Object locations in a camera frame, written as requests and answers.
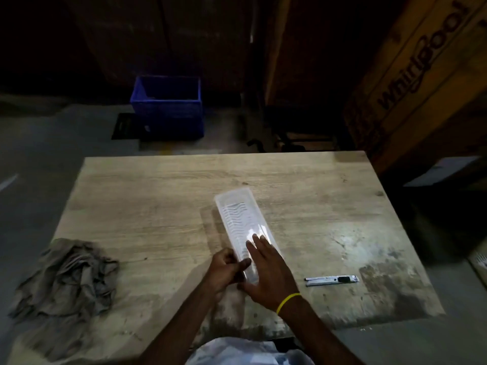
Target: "clear plastic tray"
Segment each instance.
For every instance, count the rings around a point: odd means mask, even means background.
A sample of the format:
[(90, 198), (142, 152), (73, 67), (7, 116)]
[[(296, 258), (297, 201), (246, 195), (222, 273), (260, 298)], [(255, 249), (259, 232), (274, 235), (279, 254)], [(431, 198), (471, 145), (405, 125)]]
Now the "clear plastic tray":
[[(215, 196), (215, 202), (239, 261), (250, 257), (246, 242), (250, 241), (253, 243), (252, 235), (254, 233), (258, 236), (264, 235), (279, 254), (283, 255), (265, 222), (264, 216), (260, 212), (257, 202), (255, 202), (250, 188), (239, 188), (219, 194)], [(259, 281), (259, 275), (253, 262), (244, 274), (247, 281), (251, 283)]]

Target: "gray cloth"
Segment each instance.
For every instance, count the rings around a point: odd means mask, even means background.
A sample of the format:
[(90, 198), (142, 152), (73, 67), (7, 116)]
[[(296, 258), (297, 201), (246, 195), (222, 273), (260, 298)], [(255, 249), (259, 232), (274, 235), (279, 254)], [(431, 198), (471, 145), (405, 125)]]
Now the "gray cloth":
[(24, 336), (25, 344), (49, 361), (86, 345), (91, 318), (112, 306), (118, 265), (92, 242), (54, 240), (15, 291), (10, 316), (36, 324)]

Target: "left hand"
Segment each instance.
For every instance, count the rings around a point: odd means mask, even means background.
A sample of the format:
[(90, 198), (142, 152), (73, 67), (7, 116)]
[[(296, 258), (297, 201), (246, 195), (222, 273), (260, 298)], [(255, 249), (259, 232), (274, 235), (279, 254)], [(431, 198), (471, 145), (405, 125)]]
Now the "left hand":
[(238, 262), (233, 250), (224, 248), (213, 255), (202, 283), (206, 289), (215, 294), (216, 300), (220, 301), (225, 288), (231, 283), (236, 283), (239, 279), (239, 273), (247, 269), (251, 263), (252, 260), (249, 258)]

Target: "yellow rubber band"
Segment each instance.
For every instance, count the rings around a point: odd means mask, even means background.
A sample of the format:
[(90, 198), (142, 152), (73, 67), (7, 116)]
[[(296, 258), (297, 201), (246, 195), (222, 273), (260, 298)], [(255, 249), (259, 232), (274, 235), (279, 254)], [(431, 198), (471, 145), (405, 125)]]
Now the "yellow rubber band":
[(277, 310), (276, 310), (276, 314), (279, 315), (279, 312), (281, 311), (281, 308), (283, 308), (284, 304), (289, 301), (291, 298), (293, 297), (296, 297), (296, 296), (301, 296), (301, 293), (297, 293), (297, 294), (290, 294), (289, 296), (287, 296), (285, 299), (283, 299), (283, 301), (281, 302), (281, 304), (277, 307)]

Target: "wooden table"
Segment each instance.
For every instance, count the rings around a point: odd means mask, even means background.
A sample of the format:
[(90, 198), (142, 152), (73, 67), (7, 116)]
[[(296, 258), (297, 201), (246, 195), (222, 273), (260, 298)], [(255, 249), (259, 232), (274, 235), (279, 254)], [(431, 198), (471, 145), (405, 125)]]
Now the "wooden table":
[[(332, 328), (444, 313), (363, 152), (87, 158), (55, 238), (99, 243), (121, 261), (113, 309), (93, 324), (91, 360), (139, 354), (229, 245), (214, 196), (251, 188), (299, 288)], [(307, 288), (304, 277), (357, 275)], [(231, 287), (195, 339), (289, 336)], [(17, 340), (10, 363), (42, 363)]]

